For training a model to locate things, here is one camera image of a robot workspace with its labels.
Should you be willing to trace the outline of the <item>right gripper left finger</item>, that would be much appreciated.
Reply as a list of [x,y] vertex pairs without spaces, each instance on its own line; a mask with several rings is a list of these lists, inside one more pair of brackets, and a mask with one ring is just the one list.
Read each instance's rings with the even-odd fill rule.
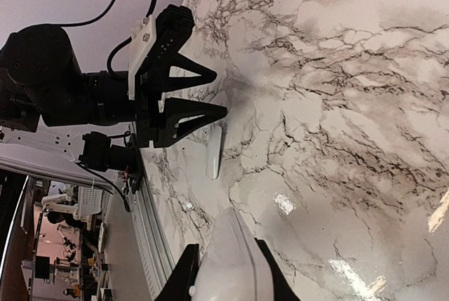
[[156,301],[190,301],[189,289],[194,285],[200,263],[199,244],[186,246]]

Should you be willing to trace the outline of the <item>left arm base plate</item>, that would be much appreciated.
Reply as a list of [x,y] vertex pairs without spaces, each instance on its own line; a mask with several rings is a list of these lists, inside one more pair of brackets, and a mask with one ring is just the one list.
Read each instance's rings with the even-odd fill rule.
[[135,194],[140,190],[145,176],[136,134],[129,134],[129,140],[123,148],[123,162],[126,165],[126,168],[123,170],[124,180],[128,185],[128,190]]

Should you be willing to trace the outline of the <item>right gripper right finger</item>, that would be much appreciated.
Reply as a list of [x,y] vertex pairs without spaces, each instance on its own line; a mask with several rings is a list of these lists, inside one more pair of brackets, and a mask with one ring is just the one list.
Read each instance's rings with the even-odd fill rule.
[[298,296],[289,286],[267,243],[262,239],[255,240],[271,269],[274,301],[298,301]]

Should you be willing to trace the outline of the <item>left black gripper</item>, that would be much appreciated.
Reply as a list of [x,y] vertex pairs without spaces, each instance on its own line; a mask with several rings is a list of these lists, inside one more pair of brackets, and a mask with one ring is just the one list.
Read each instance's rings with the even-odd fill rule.
[[[179,67],[193,76],[170,76],[171,67]],[[182,98],[168,98],[159,109],[162,94],[212,83],[217,73],[168,48],[151,50],[135,77],[136,135],[140,147],[150,142],[156,148],[169,147],[194,131],[227,115],[227,108]]]

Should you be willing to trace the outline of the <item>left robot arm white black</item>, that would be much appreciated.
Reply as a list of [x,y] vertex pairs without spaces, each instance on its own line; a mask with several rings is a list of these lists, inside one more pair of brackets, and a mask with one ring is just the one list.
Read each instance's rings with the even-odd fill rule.
[[113,74],[80,70],[66,31],[57,25],[32,25],[12,33],[1,49],[1,125],[34,133],[49,127],[135,124],[133,147],[119,147],[98,132],[82,137],[79,162],[97,171],[130,170],[135,150],[164,148],[222,119],[223,106],[168,98],[164,93],[202,86],[217,74],[180,53],[193,25],[181,20],[157,25],[137,67]]

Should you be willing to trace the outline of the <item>white battery cover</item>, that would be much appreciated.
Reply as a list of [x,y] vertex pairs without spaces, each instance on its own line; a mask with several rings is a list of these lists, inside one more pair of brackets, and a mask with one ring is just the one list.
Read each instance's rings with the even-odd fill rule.
[[214,126],[206,145],[206,176],[211,180],[218,178],[222,148],[222,127]]

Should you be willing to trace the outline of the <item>white remote control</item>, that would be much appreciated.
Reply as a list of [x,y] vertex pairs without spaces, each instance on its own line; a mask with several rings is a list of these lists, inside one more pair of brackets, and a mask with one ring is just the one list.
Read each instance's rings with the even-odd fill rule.
[[215,218],[201,258],[193,300],[273,300],[274,283],[267,259],[235,208]]

